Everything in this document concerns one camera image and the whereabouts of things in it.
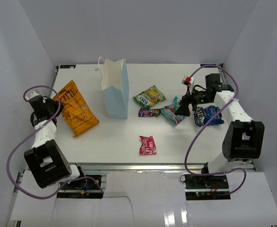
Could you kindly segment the teal Fox's candy bag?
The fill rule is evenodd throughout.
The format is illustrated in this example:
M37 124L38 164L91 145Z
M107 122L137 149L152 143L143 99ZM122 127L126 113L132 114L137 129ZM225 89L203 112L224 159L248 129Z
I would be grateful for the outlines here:
M178 125L185 119L185 116L175 114L179 106L179 98L175 96L170 105L161 108L161 114L163 114L165 118L174 126Z

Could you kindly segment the orange Kettle chips bag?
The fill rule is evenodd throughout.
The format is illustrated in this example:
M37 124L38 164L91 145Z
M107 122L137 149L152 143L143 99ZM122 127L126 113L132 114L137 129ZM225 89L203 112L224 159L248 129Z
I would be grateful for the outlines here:
M74 137L82 135L99 123L73 80L65 85L53 100L61 101L64 105L61 114L72 129Z

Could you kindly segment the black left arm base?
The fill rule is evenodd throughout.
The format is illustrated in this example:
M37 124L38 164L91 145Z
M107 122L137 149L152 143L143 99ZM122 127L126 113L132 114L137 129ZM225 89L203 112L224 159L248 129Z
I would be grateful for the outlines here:
M80 181L71 182L66 184L58 193L56 198L60 199L102 199L103 193L99 190L98 186L102 187L101 175L87 175L93 178L96 183L91 179L84 179Z

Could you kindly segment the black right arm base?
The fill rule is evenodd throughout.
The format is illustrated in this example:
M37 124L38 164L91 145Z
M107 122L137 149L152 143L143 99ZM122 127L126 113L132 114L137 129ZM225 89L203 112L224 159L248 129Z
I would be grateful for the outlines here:
M187 201L230 200L229 184L225 175L182 175Z

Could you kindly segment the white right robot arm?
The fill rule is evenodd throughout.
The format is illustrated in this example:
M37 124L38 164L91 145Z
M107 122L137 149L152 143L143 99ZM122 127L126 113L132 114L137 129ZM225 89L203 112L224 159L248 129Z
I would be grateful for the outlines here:
M198 91L192 78L183 78L182 84L187 86L187 92L181 98L175 115L190 116L190 106L193 111L197 111L198 105L213 103L228 124L222 152L202 168L200 182L210 189L218 182L215 173L225 174L235 167L238 161L246 162L260 157L265 126L244 111L235 98L232 86L224 85L219 74L211 73L205 80L206 87Z

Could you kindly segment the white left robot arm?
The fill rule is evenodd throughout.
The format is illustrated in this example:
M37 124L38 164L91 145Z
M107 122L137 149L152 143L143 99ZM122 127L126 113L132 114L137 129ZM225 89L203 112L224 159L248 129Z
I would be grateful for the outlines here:
M57 117L64 104L32 91L28 100L33 108L30 122L35 130L34 144L24 153L25 161L39 187L45 188L56 182L69 181L83 188L87 177L78 164L70 164L55 141Z

